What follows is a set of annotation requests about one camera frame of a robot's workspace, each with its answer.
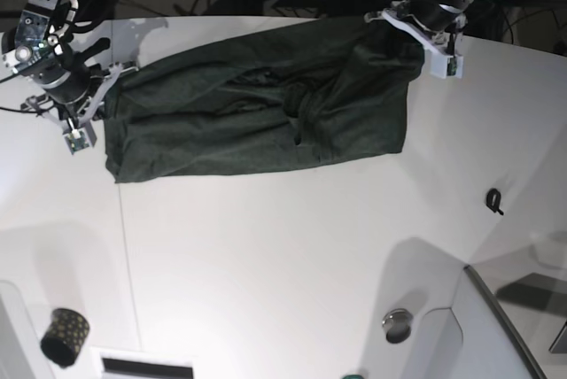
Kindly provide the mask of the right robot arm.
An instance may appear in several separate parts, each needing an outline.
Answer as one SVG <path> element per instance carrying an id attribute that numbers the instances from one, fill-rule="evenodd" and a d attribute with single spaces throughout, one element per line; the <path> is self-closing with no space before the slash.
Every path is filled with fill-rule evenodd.
<path id="1" fill-rule="evenodd" d="M 137 65 L 88 66 L 88 60 L 110 49 L 107 37 L 82 51 L 70 43 L 100 26 L 119 1 L 110 0 L 96 19 L 80 25 L 80 0 L 27 0 L 12 37 L 3 39 L 2 63 L 11 73 L 1 82 L 27 78 L 43 93 L 28 97 L 16 113 L 50 120 L 69 135 L 78 135 L 99 120 L 107 92 Z"/>

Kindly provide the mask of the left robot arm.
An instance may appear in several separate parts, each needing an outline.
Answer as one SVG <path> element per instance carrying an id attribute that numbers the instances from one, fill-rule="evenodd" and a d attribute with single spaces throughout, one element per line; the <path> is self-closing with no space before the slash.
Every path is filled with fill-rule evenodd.
<path id="1" fill-rule="evenodd" d="M 477 0 L 391 0 L 380 12 L 364 20 L 383 20 L 411 35 L 443 66 L 458 68 L 461 56 L 457 41 L 467 25 L 466 11 Z"/>

